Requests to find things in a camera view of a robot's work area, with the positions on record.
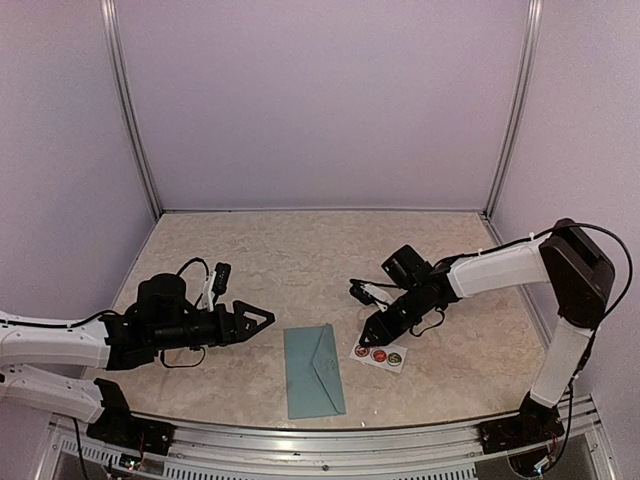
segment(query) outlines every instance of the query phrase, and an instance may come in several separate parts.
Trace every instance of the robotic arm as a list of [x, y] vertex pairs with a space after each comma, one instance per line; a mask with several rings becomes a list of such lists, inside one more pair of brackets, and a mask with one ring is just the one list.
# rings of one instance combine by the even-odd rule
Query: robotic arm
[[89, 436], [127, 448], [138, 450], [144, 438], [147, 451], [166, 454], [173, 426], [132, 416], [116, 383], [71, 379], [29, 364], [130, 370], [169, 349], [245, 342], [275, 317], [240, 301], [233, 302], [233, 312], [215, 304], [230, 270], [219, 263], [207, 277], [203, 309], [187, 301], [179, 275], [161, 273], [138, 286], [137, 301], [124, 315], [104, 311], [74, 322], [0, 312], [0, 401], [80, 419], [89, 424]]
[[354, 297], [380, 307], [367, 319], [360, 345], [388, 345], [412, 331], [431, 310], [444, 315], [450, 303], [463, 298], [515, 285], [551, 283], [560, 319], [533, 386], [518, 416], [485, 422], [480, 429], [485, 453], [562, 435], [556, 405], [588, 359], [615, 278], [609, 258], [575, 225], [570, 219], [560, 220], [548, 233], [532, 235], [528, 241], [445, 258], [434, 266], [405, 245], [382, 264], [394, 286], [406, 290], [398, 299], [389, 302], [381, 285], [351, 281]]

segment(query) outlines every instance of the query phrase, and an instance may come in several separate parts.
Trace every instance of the wall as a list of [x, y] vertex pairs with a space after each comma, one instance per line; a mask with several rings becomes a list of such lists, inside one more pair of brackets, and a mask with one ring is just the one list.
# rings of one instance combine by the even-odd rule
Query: wall
[[527, 0], [117, 6], [165, 208], [484, 206]]
[[[640, 3], [546, 0], [531, 88], [495, 216], [506, 240], [562, 216], [618, 233], [640, 263]], [[624, 257], [599, 235], [626, 278]], [[640, 478], [640, 295], [604, 324], [583, 386], [626, 480]], [[551, 327], [556, 305], [534, 289]]]
[[[152, 228], [96, 0], [0, 0], [0, 309], [109, 307]], [[0, 478], [27, 478], [47, 415], [0, 403]]]

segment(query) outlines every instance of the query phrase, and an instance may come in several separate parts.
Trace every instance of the marble-patterned surface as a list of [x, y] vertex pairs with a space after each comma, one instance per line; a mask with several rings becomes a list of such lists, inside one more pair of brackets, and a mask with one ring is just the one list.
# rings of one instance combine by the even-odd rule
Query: marble-patterned surface
[[[350, 360], [349, 350], [373, 307], [349, 293], [349, 278], [386, 281], [380, 264], [411, 244], [432, 263], [492, 245], [478, 216], [424, 212], [257, 212], [165, 215], [137, 261], [116, 309], [136, 286], [175, 272], [194, 256], [232, 265], [222, 300], [241, 299], [276, 314], [276, 324], [247, 343], [209, 349], [193, 369], [158, 361], [129, 372], [100, 372], [118, 382], [131, 408], [212, 423], [296, 428], [415, 425], [488, 415], [518, 407], [543, 349], [517, 291], [485, 293], [453, 304], [445, 324], [422, 338], [404, 335], [401, 374]], [[193, 301], [202, 270], [185, 274]], [[431, 314], [427, 323], [436, 321]], [[282, 330], [334, 327], [347, 414], [287, 419]], [[167, 354], [175, 363], [198, 353]]]

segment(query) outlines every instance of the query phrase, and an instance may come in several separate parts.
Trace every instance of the teal envelope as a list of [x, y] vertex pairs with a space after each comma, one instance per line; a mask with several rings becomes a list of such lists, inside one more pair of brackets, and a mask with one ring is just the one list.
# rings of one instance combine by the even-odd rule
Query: teal envelope
[[284, 358], [290, 419], [347, 413], [331, 325], [287, 328]]

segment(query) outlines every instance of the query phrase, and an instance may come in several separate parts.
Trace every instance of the white paper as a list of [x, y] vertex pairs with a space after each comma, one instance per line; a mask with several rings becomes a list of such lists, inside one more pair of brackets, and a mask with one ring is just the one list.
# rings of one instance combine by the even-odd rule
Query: white paper
[[356, 343], [351, 348], [349, 358], [360, 363], [400, 373], [407, 358], [407, 349], [393, 343], [386, 347], [361, 347], [358, 344], [358, 340], [356, 340]]

